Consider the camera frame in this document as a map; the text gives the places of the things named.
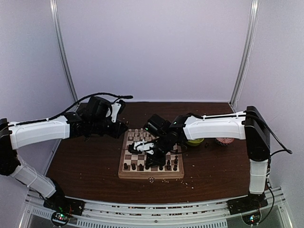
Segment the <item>dark knight chess piece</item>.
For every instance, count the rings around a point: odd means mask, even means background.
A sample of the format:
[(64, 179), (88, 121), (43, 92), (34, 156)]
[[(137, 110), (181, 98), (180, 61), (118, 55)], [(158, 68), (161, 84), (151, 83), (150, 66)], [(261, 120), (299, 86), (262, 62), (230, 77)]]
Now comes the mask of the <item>dark knight chess piece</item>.
[(166, 170), (167, 170), (167, 171), (171, 171), (171, 160), (170, 160), (170, 159), (167, 160), (167, 163), (166, 163)]

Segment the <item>dark rook chess piece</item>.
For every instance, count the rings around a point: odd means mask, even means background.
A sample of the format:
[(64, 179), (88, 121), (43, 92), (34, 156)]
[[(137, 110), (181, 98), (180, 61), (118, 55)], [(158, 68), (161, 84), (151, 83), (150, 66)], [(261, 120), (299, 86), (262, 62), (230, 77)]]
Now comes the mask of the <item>dark rook chess piece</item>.
[(132, 170), (136, 170), (136, 165), (135, 165), (135, 163), (132, 163), (131, 166), (132, 166)]

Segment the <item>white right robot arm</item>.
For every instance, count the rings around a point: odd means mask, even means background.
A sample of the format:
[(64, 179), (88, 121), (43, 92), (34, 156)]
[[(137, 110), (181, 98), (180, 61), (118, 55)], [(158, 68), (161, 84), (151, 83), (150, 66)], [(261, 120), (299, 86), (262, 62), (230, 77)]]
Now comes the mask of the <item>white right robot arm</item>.
[(200, 138), (234, 138), (245, 140), (250, 161), (249, 194), (244, 198), (246, 209), (254, 209), (265, 198), (267, 167), (270, 159), (270, 131), (259, 111), (249, 106), (243, 112), (220, 115), (189, 113), (173, 122), (153, 114), (144, 125), (156, 137), (150, 160), (156, 164), (176, 144)]

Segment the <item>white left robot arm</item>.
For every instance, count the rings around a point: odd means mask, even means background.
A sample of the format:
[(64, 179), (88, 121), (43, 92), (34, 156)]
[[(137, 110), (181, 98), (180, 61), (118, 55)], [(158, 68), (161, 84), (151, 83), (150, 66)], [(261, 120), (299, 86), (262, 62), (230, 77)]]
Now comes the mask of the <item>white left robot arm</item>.
[(0, 173), (11, 176), (33, 188), (53, 209), (64, 211), (70, 206), (61, 187), (53, 180), (37, 172), (18, 154), (17, 149), (44, 141), (109, 135), (119, 138), (127, 131), (127, 125), (116, 117), (86, 118), (76, 112), (65, 113), (53, 120), (11, 122), (0, 121)]

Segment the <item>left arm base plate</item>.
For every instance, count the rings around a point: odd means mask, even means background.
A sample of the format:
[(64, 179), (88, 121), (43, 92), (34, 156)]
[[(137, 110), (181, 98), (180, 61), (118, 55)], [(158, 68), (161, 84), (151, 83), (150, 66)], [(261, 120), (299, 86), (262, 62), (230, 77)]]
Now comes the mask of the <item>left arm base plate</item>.
[(85, 202), (78, 199), (64, 198), (63, 201), (53, 202), (44, 199), (43, 206), (48, 209), (63, 213), (65, 215), (81, 216), (85, 207)]

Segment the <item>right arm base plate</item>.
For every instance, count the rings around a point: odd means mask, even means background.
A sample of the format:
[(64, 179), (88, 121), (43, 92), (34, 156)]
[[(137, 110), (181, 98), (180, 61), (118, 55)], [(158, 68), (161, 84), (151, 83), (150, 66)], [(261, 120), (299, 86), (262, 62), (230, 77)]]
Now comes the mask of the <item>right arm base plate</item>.
[(230, 215), (257, 210), (268, 205), (267, 199), (260, 196), (245, 196), (227, 201)]

